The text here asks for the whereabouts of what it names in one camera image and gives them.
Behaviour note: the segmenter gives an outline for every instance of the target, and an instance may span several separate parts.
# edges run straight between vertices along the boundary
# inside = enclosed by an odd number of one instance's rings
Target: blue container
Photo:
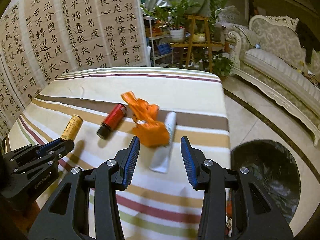
[[[160,55],[168,54],[171,52],[171,47],[168,43],[158,45],[158,50]]]

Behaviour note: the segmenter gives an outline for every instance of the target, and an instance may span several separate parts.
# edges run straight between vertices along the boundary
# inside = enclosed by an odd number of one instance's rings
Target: red can
[[[127,108],[123,104],[117,104],[102,122],[99,130],[97,131],[97,135],[106,140],[110,132],[117,127],[126,113]]]

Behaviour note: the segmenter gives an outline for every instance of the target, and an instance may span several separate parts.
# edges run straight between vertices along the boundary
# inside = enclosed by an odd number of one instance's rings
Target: wooden shelf
[[[210,44],[208,43],[192,43],[192,47],[223,47],[223,44],[220,42],[211,42]],[[187,48],[190,46],[189,43],[170,43],[170,46],[172,48]]]

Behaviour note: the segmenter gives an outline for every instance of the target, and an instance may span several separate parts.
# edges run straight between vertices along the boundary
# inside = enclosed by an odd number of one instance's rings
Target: calligraphy scroll
[[[0,35],[1,139],[62,73],[150,64],[140,0],[12,0]]]

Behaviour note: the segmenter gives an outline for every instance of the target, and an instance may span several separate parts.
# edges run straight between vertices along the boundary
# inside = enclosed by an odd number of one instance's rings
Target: sofa cushion
[[[320,91],[284,60],[262,49],[249,49],[243,62],[281,84],[320,116]]]

